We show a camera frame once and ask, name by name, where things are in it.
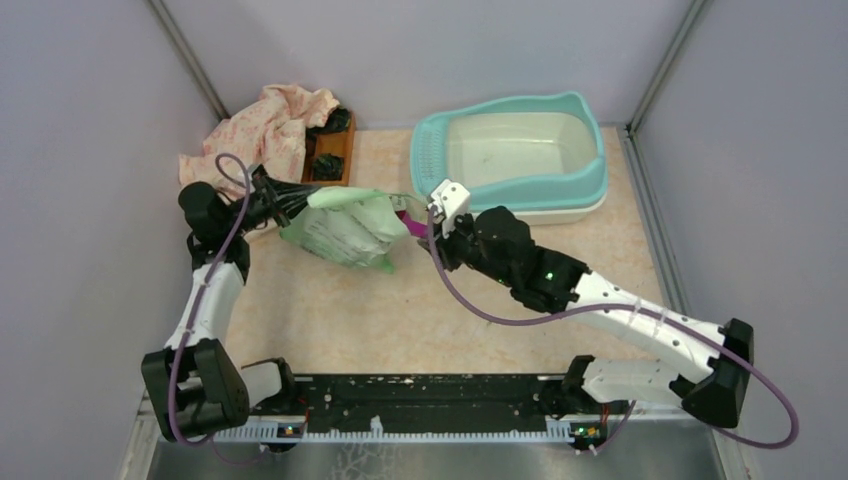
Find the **green litter bag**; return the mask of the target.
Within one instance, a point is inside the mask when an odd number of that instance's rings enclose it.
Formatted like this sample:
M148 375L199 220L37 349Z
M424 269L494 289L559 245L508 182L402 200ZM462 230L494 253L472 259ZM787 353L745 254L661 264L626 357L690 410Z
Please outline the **green litter bag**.
M390 251L412 236L407 222L421 219L423 209L422 200L407 193L325 186L306 197L280 237L323 260L392 273Z

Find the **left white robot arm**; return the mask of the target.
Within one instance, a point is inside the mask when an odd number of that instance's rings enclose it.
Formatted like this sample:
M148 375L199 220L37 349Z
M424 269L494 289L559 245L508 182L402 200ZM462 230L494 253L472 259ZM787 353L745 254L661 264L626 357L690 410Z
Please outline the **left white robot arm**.
M178 197L190 228L192 290L165 346L140 365L155 418L170 442L201 444L244 425L262 405L285 414L300 399L284 359L238 367L224 337L251 266L246 234L270 222L290 225L318 188L275 180L262 167L248 174L246 195L232 202L203 181L183 187Z

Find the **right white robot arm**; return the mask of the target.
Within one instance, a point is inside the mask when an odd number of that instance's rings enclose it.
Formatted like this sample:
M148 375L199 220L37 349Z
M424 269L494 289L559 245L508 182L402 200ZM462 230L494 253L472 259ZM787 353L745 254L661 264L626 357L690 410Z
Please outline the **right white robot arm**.
M754 371L750 324L700 321L646 301L585 262L537 244L529 226L504 207L478 216L431 207L427 247L440 276L466 266L537 312L525 326L573 319L653 355L651 362L574 359L563 385L572 410L641 400L679 407L716 428L740 423Z

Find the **purple plastic scoop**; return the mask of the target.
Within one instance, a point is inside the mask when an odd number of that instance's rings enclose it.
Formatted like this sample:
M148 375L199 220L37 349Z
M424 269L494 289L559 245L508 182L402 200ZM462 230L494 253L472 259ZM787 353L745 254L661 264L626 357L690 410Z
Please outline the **purple plastic scoop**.
M418 221L407 210L398 211L396 216L405 225L411 236L418 239L426 239L428 237L429 224L427 220Z

